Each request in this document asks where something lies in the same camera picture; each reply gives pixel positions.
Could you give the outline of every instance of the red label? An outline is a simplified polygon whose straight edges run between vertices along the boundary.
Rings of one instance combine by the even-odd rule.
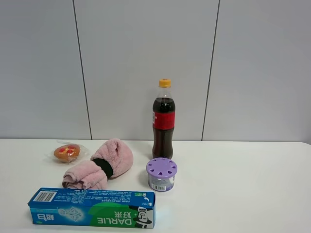
[[[175,126],[175,112],[157,113],[153,112],[153,126],[159,130],[170,130]]]

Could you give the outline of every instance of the orange bottle cap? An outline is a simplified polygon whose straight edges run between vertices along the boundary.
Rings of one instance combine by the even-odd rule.
[[[171,87],[171,80],[170,79],[160,79],[159,81],[159,87]]]

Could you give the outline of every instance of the plastic wrapper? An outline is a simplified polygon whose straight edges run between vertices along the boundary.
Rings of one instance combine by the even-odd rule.
[[[57,141],[60,146],[50,153],[50,157],[56,162],[72,163],[89,156],[89,150],[80,144]]]

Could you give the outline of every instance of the black hair tie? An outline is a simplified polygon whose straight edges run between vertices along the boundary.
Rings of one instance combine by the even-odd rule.
[[[93,162],[100,166],[101,169],[106,173],[107,179],[109,179],[113,174],[113,169],[111,165],[105,159],[94,159]]]

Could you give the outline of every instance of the pastry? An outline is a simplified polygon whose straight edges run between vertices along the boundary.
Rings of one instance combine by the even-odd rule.
[[[57,148],[54,156],[64,163],[75,161],[80,153],[80,147],[76,144],[67,144]]]

